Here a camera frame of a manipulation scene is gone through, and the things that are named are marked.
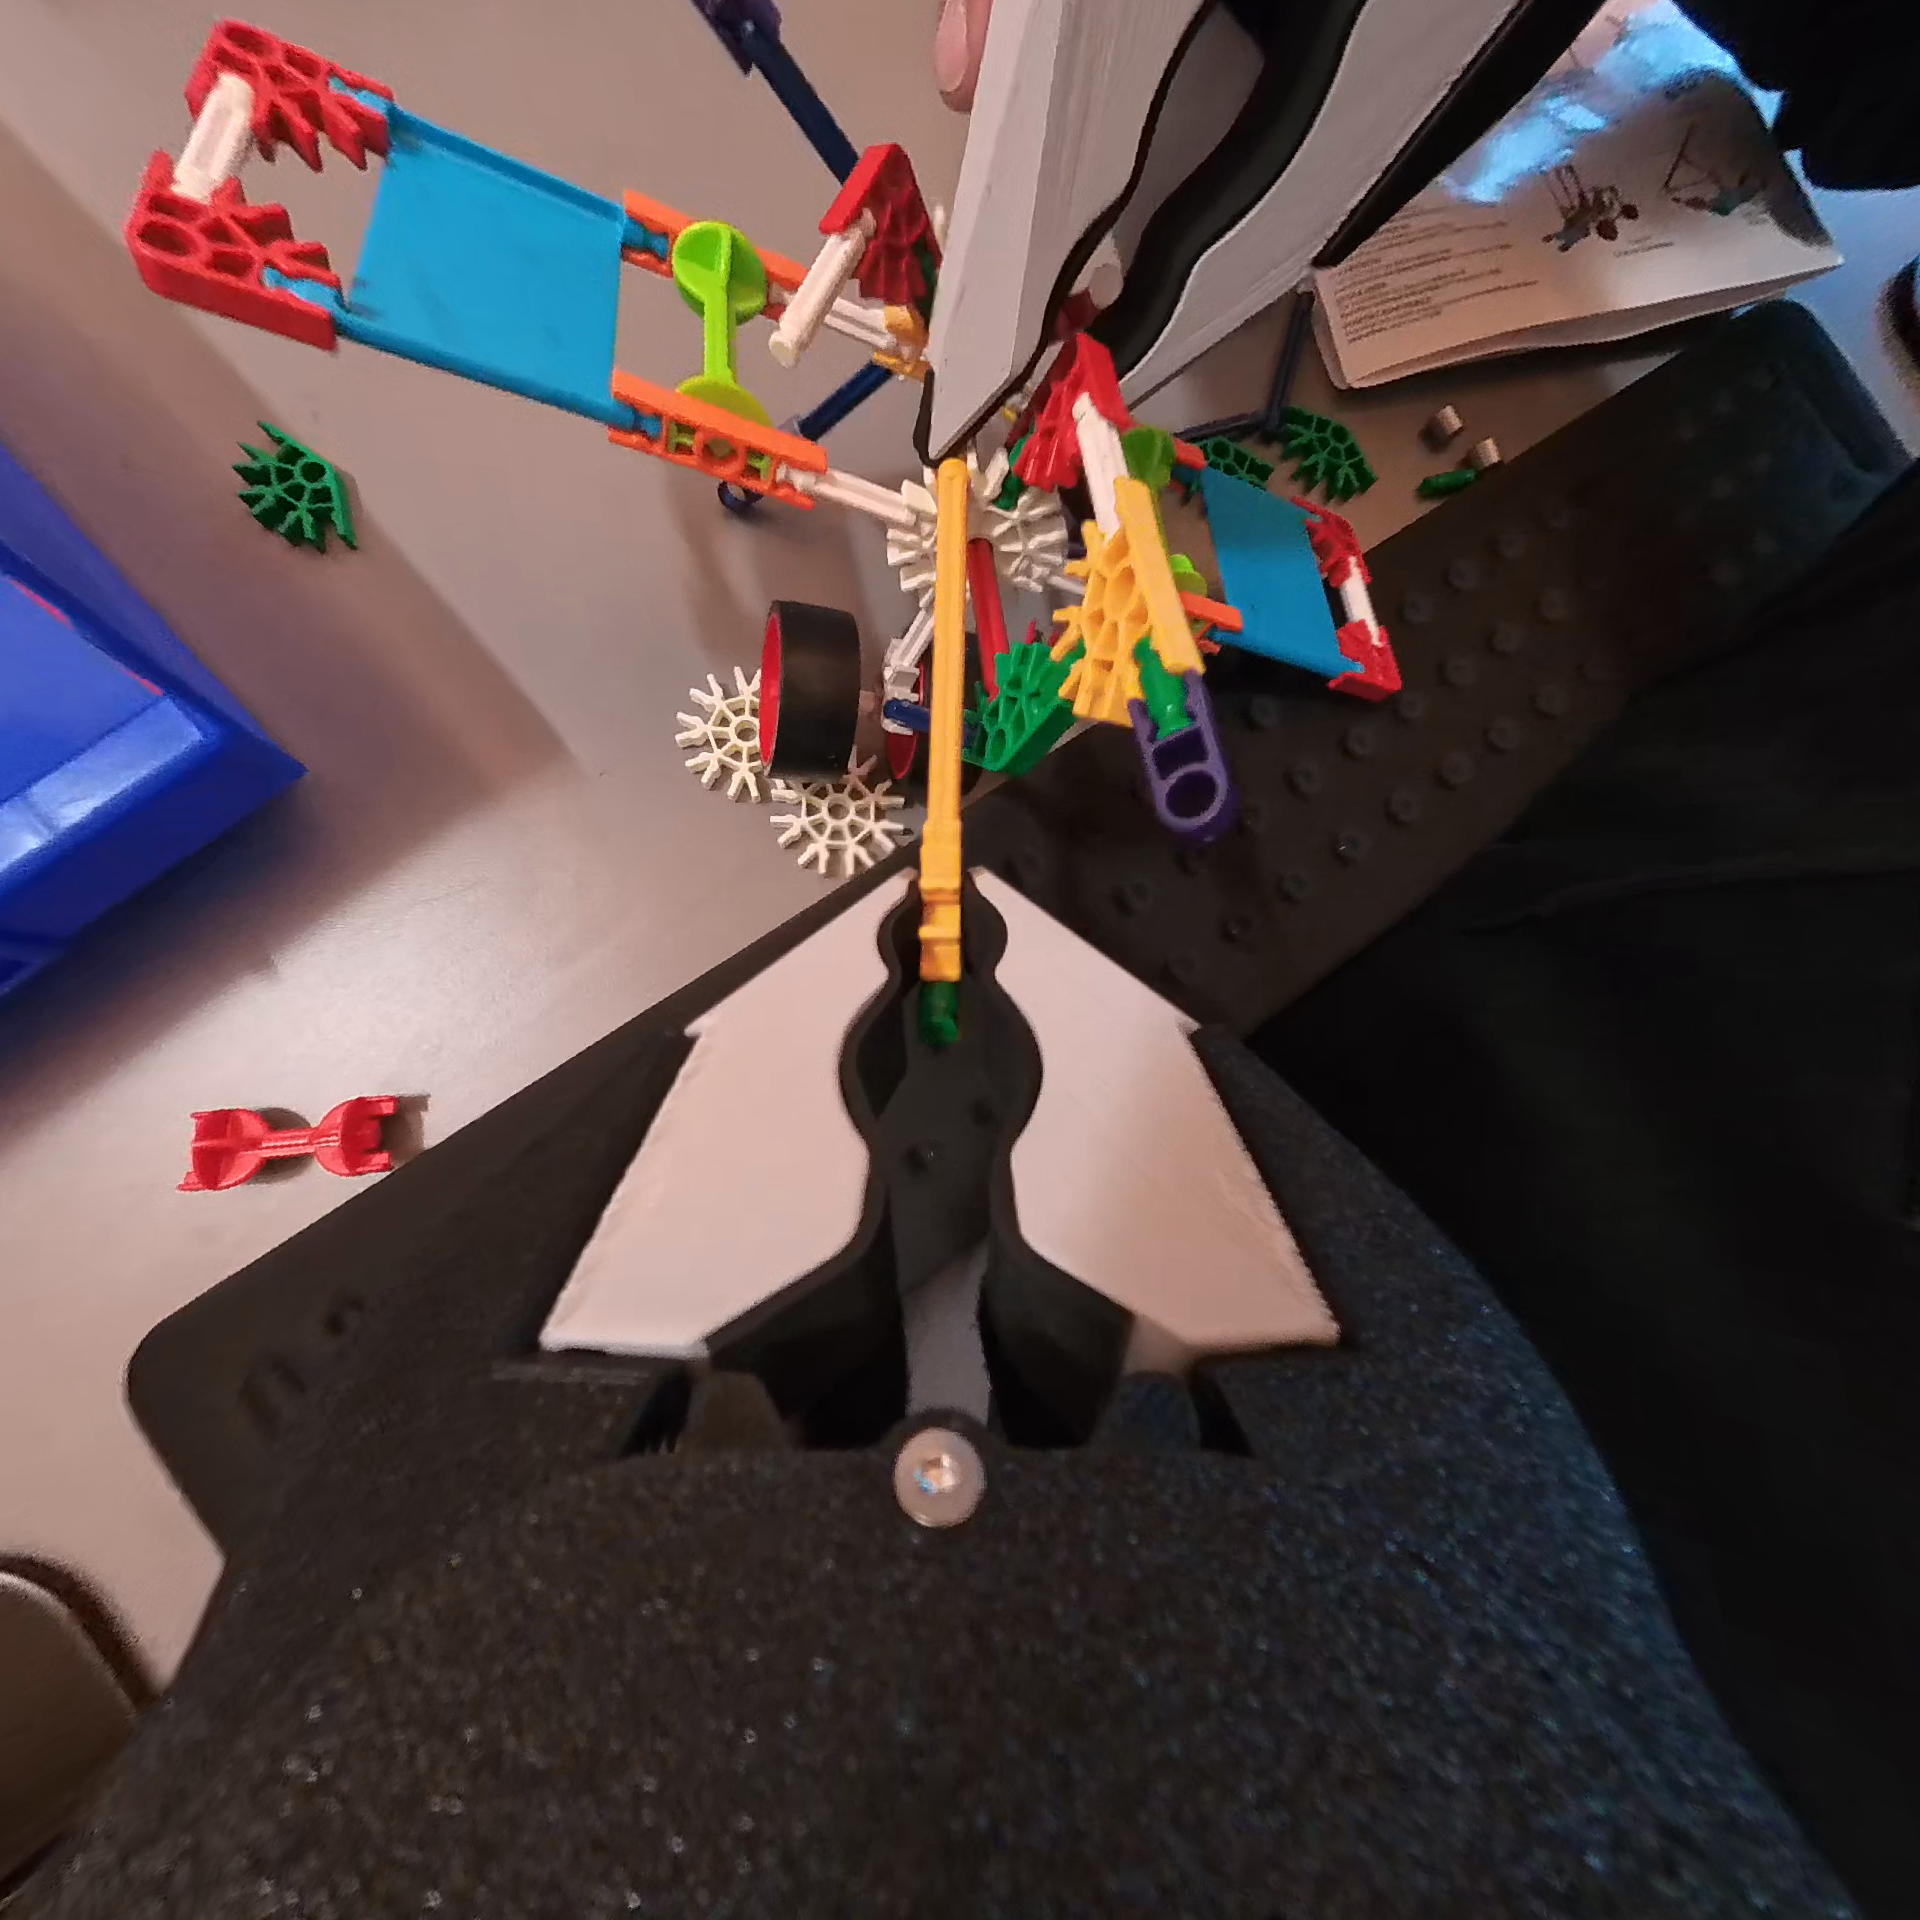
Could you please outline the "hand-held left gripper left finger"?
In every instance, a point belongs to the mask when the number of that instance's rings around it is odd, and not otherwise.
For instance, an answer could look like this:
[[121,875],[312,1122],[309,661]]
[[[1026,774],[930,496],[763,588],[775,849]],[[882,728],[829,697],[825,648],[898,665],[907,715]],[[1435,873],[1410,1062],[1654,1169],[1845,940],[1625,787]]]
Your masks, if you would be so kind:
[[733,1321],[839,1256],[870,1149],[840,1060],[889,980],[896,873],[696,1016],[687,1057],[539,1332],[541,1354],[711,1357]]

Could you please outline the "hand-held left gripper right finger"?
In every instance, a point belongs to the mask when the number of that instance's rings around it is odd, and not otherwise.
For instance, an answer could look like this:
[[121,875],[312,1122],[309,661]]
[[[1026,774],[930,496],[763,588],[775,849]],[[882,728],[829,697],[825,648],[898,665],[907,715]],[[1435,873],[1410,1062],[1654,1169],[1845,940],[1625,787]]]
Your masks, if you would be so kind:
[[1128,1314],[1126,1362],[1334,1347],[1194,1022],[1009,883],[973,880],[1005,932],[997,985],[1040,1050],[1009,1160],[1023,1243]]

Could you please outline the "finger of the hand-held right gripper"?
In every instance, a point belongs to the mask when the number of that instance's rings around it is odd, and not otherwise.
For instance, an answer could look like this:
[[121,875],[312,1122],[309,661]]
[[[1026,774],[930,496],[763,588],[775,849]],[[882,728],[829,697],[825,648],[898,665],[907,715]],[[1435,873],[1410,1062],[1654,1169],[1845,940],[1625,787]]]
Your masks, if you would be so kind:
[[1382,198],[1522,4],[1291,4],[1247,101],[1147,220],[1118,302],[1144,401],[1307,278]]
[[1221,41],[1250,85],[1265,4],[991,4],[927,336],[919,452],[959,450],[1031,374],[1137,190],[1169,88]]

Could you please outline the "orange rod with green tip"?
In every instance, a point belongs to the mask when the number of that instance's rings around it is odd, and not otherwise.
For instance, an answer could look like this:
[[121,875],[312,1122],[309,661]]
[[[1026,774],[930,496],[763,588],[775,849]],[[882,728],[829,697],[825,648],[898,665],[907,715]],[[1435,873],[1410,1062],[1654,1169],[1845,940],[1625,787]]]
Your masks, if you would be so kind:
[[927,787],[919,841],[919,1037],[935,1050],[957,1043],[957,984],[963,972],[969,500],[967,460],[942,462],[935,476]]

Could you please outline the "colourful construction toy model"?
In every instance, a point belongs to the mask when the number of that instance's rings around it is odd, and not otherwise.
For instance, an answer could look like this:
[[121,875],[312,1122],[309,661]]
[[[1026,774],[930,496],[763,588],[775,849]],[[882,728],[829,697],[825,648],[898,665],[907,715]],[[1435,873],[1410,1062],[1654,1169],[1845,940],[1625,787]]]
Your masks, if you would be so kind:
[[[471,142],[234,19],[187,83],[181,153],[147,162],[128,252],[160,298],[597,420],[711,476],[733,510],[829,500],[880,521],[912,622],[866,678],[849,612],[771,603],[758,753],[767,778],[831,779],[878,728],[905,779],[927,757],[936,476],[878,488],[831,469],[822,432],[875,390],[927,384],[944,214],[898,144],[853,146],[785,52],[777,4],[698,12],[833,177],[807,265]],[[967,769],[1019,778],[1074,724],[1114,724],[1163,825],[1206,843],[1235,808],[1203,685],[1217,641],[1366,701],[1399,696],[1400,668],[1343,516],[1128,419],[1114,344],[1097,336],[1123,289],[1101,235],[1040,372],[998,404],[1005,444],[967,454],[961,790]]]

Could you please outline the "person's right forearm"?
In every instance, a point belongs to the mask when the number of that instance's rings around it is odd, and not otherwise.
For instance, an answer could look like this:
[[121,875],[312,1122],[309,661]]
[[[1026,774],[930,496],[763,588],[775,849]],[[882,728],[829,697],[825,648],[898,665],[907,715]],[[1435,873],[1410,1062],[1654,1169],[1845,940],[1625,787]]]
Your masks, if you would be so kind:
[[1779,97],[1775,138],[1813,186],[1917,186],[1914,2],[1683,2],[1682,12],[1754,89]]

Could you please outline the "building ideas booklet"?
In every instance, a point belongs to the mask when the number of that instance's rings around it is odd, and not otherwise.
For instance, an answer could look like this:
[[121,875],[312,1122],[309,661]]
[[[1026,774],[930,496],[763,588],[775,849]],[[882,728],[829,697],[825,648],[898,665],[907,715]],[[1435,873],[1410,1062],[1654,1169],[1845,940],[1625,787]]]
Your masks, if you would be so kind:
[[1518,107],[1317,273],[1341,390],[1613,346],[1835,273],[1736,64],[1673,4],[1601,6]]

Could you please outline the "white snowflake connector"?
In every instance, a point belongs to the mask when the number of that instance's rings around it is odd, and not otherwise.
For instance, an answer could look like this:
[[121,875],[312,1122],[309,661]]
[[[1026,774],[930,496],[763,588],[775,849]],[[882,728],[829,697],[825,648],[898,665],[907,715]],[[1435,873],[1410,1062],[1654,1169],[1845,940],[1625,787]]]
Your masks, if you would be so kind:
[[825,880],[849,880],[878,867],[913,830],[905,821],[905,800],[875,773],[878,758],[863,757],[831,779],[771,778],[775,845]]
[[761,673],[733,668],[729,685],[709,674],[689,689],[687,709],[675,713],[673,745],[703,790],[730,802],[766,802],[771,779],[761,758]]

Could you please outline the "red bow-shaped connector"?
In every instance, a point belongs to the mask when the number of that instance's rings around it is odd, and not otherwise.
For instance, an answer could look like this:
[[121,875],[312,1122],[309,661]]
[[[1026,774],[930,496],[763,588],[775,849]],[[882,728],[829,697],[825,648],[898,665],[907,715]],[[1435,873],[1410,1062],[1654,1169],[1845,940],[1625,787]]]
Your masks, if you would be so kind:
[[397,1113],[395,1096],[353,1096],[312,1124],[271,1124],[265,1113],[243,1108],[197,1112],[177,1190],[229,1190],[277,1162],[312,1162],[341,1179],[385,1172],[395,1166],[385,1124]]

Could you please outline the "black dotted rubber mat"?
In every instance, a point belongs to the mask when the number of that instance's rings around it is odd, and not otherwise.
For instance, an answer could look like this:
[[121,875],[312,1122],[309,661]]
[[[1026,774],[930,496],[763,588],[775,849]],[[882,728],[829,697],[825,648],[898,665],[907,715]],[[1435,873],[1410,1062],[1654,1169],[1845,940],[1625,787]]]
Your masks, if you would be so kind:
[[135,1350],[225,1571],[15,1915],[1914,1915],[1914,462],[1770,304],[1368,565],[1403,690],[1230,664],[1216,849],[1091,737],[967,819],[1334,1347],[1126,1362],[1023,1243],[970,877],[853,1241],[541,1350],[811,908]]

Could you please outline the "blue plastic bin with tag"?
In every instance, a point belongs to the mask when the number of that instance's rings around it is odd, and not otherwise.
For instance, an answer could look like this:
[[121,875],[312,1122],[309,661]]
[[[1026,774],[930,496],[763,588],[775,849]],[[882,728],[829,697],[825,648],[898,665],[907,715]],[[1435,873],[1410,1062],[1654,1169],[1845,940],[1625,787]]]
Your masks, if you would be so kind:
[[303,766],[2,450],[2,994]]

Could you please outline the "small green fan connector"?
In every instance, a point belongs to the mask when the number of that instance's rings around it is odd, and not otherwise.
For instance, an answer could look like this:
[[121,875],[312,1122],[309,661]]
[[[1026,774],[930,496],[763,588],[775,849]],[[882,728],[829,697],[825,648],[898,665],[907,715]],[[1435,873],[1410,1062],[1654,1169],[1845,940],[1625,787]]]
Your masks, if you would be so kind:
[[232,465],[238,499],[253,524],[294,549],[357,552],[352,493],[345,474],[283,427],[257,420],[257,444],[242,444]]

